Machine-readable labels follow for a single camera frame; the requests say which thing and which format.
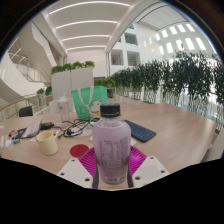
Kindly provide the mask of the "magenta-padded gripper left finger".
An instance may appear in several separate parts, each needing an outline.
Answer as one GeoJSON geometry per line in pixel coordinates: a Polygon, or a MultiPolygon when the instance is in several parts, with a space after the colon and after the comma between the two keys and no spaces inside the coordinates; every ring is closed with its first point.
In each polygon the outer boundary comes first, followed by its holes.
{"type": "Polygon", "coordinates": [[[81,187],[97,189],[99,172],[94,149],[91,148],[79,158],[70,159],[59,171],[58,176],[81,187]]]}

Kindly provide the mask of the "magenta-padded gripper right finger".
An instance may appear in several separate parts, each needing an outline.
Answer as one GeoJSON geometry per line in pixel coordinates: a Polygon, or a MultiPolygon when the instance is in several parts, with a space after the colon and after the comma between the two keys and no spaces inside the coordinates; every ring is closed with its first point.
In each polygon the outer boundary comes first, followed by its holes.
{"type": "Polygon", "coordinates": [[[167,176],[169,172],[153,155],[146,156],[131,147],[127,183],[129,188],[140,188],[167,176]]]}

